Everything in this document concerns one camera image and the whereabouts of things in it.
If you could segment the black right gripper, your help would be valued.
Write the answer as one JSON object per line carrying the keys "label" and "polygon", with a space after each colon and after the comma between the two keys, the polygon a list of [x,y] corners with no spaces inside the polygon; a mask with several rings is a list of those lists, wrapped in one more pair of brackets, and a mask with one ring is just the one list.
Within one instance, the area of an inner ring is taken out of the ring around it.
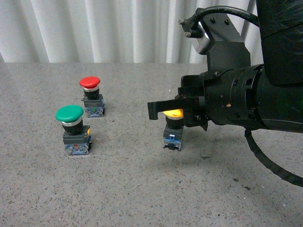
{"label": "black right gripper", "polygon": [[[251,129],[262,129],[263,122],[258,113],[257,85],[262,75],[262,64],[240,69],[226,70],[218,77],[207,72],[181,78],[181,96],[190,98],[149,102],[150,120],[157,120],[158,113],[183,109],[186,127],[208,127],[208,116],[218,125],[238,125]],[[189,109],[204,106],[203,109]]]}

